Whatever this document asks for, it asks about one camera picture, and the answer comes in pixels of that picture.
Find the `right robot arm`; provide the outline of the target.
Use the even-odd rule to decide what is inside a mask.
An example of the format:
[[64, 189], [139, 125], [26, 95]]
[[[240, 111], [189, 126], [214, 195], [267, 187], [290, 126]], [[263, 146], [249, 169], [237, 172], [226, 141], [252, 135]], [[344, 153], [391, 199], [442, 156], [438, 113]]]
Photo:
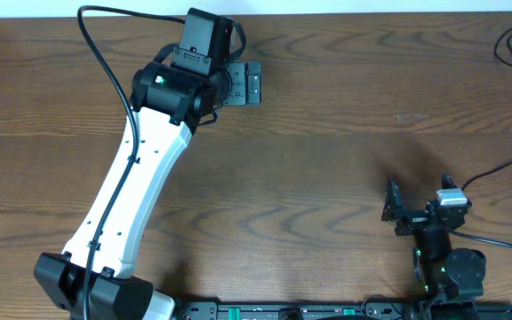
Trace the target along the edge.
[[426, 295], [406, 307], [406, 319], [437, 319], [446, 307], [456, 316], [479, 317], [475, 298], [484, 294], [485, 256], [478, 250], [452, 247], [451, 232], [465, 223], [472, 206], [448, 174], [436, 198], [419, 210], [408, 209], [395, 179], [388, 179], [381, 219], [394, 222], [397, 236], [411, 236], [414, 273]]

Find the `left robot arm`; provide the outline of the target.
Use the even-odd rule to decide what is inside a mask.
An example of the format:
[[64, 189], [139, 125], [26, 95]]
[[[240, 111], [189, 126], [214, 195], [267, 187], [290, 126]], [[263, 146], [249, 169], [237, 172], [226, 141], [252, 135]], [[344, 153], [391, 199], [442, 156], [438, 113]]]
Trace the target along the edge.
[[60, 253], [34, 268], [53, 304], [73, 319], [168, 319], [170, 296], [134, 276], [142, 236], [166, 178], [202, 117], [261, 101], [261, 64], [227, 63], [203, 74], [152, 61], [132, 81], [132, 111], [106, 179]]

